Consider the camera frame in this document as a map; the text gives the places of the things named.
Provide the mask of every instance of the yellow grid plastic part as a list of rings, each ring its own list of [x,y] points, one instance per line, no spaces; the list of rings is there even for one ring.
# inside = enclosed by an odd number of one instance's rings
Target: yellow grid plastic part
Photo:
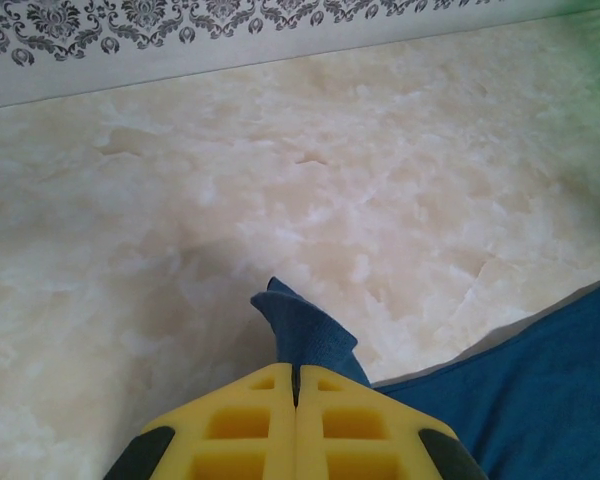
[[[175,435],[151,480],[441,480],[418,437],[444,423],[316,366],[274,364],[163,415]]]

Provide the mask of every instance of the blue cloth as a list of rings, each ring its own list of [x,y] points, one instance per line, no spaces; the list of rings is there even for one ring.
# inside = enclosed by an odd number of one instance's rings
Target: blue cloth
[[[319,365],[367,387],[369,379],[353,356],[358,343],[338,322],[277,278],[251,298],[276,336],[278,362]]]
[[[356,340],[276,279],[252,303],[278,359],[368,380]],[[491,480],[600,480],[600,287],[507,342],[378,391],[449,424]]]

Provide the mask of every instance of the blue towel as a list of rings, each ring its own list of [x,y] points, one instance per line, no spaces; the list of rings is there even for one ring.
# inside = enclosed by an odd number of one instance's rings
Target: blue towel
[[[362,384],[356,340],[276,279],[253,304],[278,359]],[[378,391],[449,424],[491,480],[600,480],[600,287],[507,342]]]

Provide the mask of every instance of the damask pattern border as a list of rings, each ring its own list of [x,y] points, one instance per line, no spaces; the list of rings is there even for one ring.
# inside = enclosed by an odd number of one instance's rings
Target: damask pattern border
[[[504,0],[0,0],[0,60],[10,57],[26,67],[38,55],[63,62],[87,52],[115,55],[131,45],[159,48],[172,36],[190,44],[201,35],[229,38],[240,29],[257,35],[301,22],[316,27],[491,1]]]

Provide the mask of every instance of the floor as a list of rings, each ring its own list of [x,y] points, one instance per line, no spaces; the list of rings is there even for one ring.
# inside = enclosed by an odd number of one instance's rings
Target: floor
[[[0,478],[272,362],[272,275],[373,381],[599,280],[600,12],[0,109]]]

